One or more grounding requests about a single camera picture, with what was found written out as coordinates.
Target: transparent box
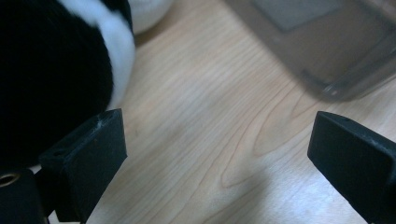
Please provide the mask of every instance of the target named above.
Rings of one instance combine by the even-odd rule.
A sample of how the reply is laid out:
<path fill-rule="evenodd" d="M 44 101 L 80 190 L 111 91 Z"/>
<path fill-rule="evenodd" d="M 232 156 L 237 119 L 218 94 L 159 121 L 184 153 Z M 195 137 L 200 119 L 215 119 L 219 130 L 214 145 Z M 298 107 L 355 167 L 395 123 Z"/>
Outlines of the transparent box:
<path fill-rule="evenodd" d="M 396 0 L 226 0 L 316 96 L 351 100 L 396 74 Z"/>

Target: black fur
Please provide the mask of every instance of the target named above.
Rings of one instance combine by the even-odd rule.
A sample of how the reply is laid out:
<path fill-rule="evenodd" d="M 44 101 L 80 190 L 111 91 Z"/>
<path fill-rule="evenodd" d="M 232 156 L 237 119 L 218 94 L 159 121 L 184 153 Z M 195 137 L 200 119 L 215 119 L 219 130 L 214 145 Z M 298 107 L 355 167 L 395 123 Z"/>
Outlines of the black fur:
<path fill-rule="evenodd" d="M 0 1 L 0 168 L 35 164 L 39 153 L 104 111 L 112 88 L 97 28 L 55 0 Z"/>
<path fill-rule="evenodd" d="M 133 33 L 133 24 L 132 24 L 132 15 L 131 15 L 131 7 L 126 0 L 100 0 L 103 4 L 105 4 L 110 10 L 118 11 L 122 17 L 128 22 L 129 28 Z"/>

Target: stuffed animal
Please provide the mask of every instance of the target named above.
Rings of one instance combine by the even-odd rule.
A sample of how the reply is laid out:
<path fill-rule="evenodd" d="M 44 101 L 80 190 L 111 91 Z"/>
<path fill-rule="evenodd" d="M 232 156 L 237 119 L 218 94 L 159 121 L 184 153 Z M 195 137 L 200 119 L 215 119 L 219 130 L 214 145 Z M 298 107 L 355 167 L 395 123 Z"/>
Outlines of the stuffed animal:
<path fill-rule="evenodd" d="M 131 7 L 0 0 L 0 17 L 0 168 L 26 167 L 86 119 L 119 106 L 134 64 Z M 154 19 L 143 18 L 137 31 Z"/>

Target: wooden table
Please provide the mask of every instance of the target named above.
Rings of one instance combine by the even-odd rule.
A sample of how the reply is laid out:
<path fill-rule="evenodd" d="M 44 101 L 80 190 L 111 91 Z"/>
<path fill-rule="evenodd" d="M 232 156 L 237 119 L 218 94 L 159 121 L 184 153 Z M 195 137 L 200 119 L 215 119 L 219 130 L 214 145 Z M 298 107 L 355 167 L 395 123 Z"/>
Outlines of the wooden table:
<path fill-rule="evenodd" d="M 322 102 L 222 0 L 176 0 L 136 42 L 129 157 L 88 223 L 365 223 L 306 151 L 318 110 L 395 141 L 396 82 Z"/>

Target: white fur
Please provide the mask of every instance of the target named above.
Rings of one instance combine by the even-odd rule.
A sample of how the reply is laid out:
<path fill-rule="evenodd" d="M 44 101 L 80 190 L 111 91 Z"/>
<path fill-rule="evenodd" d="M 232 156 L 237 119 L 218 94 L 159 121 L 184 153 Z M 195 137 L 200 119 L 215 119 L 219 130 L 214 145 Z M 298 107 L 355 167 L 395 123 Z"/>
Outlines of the white fur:
<path fill-rule="evenodd" d="M 100 0 L 58 0 L 70 13 L 91 27 L 98 27 L 110 58 L 113 92 L 107 109 L 116 108 L 126 91 L 134 64 L 134 37 L 128 22 L 118 12 L 110 11 Z"/>
<path fill-rule="evenodd" d="M 128 0 L 132 6 L 134 33 L 141 34 L 154 26 L 169 8 L 174 0 Z"/>

